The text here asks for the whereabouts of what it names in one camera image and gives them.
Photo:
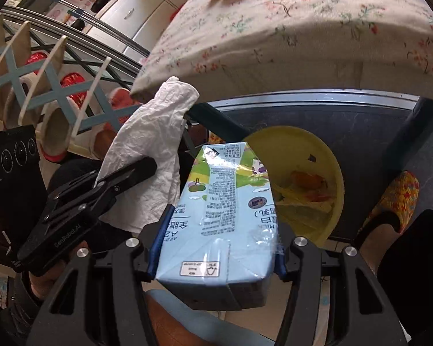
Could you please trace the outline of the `person left hand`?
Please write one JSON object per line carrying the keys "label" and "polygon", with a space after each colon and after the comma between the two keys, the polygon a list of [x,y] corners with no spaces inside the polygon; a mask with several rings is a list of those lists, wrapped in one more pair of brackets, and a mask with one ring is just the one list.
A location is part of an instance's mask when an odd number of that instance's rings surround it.
{"label": "person left hand", "polygon": [[57,279],[62,275],[68,263],[74,256],[76,256],[77,251],[81,248],[88,249],[88,243],[83,240],[69,253],[69,255],[56,263],[46,273],[44,273],[44,275],[37,277],[31,272],[29,273],[31,290],[38,299],[44,300],[49,295]]}

